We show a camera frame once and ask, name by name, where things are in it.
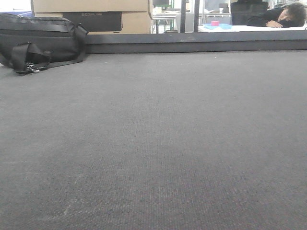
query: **black bag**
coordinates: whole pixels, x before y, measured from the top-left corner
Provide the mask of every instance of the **black bag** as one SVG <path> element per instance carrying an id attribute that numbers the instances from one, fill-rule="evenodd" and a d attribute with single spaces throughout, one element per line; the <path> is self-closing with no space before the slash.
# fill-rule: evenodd
<path id="1" fill-rule="evenodd" d="M 0 63 L 27 74 L 81 62 L 87 34 L 65 18 L 0 13 Z"/>

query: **black jacket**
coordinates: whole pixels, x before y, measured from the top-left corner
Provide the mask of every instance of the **black jacket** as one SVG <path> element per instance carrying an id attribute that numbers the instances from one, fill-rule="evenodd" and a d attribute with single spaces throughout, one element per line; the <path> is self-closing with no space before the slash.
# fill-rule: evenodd
<path id="1" fill-rule="evenodd" d="M 279 15 L 283 12 L 284 8 L 275 8 L 269 11 L 266 11 L 263 14 L 260 14 L 259 16 L 253 16 L 248 19 L 247 25 L 250 26 L 266 26 L 266 23 L 269 21 L 276 21 L 279 18 Z M 298 25 L 298 23 L 293 21 L 286 21 L 281 20 L 278 23 L 280 23 L 283 26 L 301 26 Z"/>

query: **stacked boxes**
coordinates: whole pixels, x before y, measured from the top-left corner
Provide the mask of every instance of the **stacked boxes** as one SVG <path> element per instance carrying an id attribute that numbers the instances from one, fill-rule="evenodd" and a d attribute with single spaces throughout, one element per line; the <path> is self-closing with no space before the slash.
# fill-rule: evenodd
<path id="1" fill-rule="evenodd" d="M 32 0 L 37 17 L 64 17 L 89 34 L 149 34 L 152 0 Z"/>

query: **bag strap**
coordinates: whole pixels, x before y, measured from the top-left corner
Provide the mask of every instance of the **bag strap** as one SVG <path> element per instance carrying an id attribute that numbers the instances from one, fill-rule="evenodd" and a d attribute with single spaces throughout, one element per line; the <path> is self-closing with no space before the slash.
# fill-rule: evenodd
<path id="1" fill-rule="evenodd" d="M 49 63 L 50 54 L 41 51 L 33 43 L 17 45 L 12 49 L 11 64 L 16 73 L 39 72 L 46 69 Z"/>
<path id="2" fill-rule="evenodd" d="M 80 48 L 80 53 L 78 55 L 78 57 L 74 60 L 71 61 L 62 61 L 62 62 L 52 62 L 48 65 L 49 68 L 53 68 L 53 67 L 57 67 L 57 66 L 65 66 L 65 65 L 69 65 L 69 64 L 74 64 L 74 63 L 78 63 L 78 62 L 82 62 L 84 57 L 85 57 L 85 37 L 88 34 L 88 31 L 85 30 L 81 24 L 79 24 L 76 27 L 76 38 L 79 44 L 79 48 Z"/>
<path id="3" fill-rule="evenodd" d="M 50 63 L 49 52 L 43 52 L 34 43 L 26 43 L 17 45 L 12 49 L 12 68 L 17 73 L 28 74 L 31 72 L 39 72 L 48 68 L 64 66 L 83 61 L 86 51 L 85 37 L 88 34 L 88 31 L 79 24 L 76 27 L 75 34 L 80 52 L 74 60 Z"/>

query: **black chair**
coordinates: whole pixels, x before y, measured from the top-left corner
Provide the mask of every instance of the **black chair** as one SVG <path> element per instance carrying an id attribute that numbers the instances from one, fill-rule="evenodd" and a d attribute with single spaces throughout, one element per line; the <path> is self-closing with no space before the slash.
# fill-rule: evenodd
<path id="1" fill-rule="evenodd" d="M 252 16 L 257 16 L 268 10 L 269 4 L 265 1 L 253 2 L 233 2 L 231 3 L 231 19 L 232 25 L 246 25 L 247 21 Z"/>

